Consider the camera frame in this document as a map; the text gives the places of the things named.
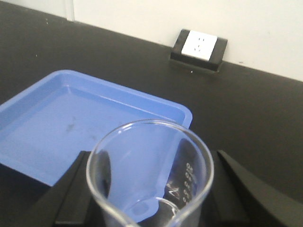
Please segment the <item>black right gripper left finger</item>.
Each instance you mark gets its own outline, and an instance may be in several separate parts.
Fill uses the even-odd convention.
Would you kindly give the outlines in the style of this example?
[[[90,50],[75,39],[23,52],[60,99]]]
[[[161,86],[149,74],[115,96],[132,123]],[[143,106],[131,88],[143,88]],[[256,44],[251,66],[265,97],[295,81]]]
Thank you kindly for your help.
[[[82,151],[80,162],[72,183],[60,206],[54,223],[56,225],[95,225],[96,204],[86,179],[86,166],[90,153]]]

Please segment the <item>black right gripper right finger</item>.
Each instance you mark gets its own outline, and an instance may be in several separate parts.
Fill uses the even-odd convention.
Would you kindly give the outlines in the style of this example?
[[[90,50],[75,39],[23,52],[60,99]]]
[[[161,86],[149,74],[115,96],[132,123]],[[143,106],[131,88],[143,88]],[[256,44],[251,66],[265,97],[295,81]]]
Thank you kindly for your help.
[[[202,205],[201,226],[248,226],[249,217],[236,191],[232,172],[220,151],[214,160],[212,188]]]

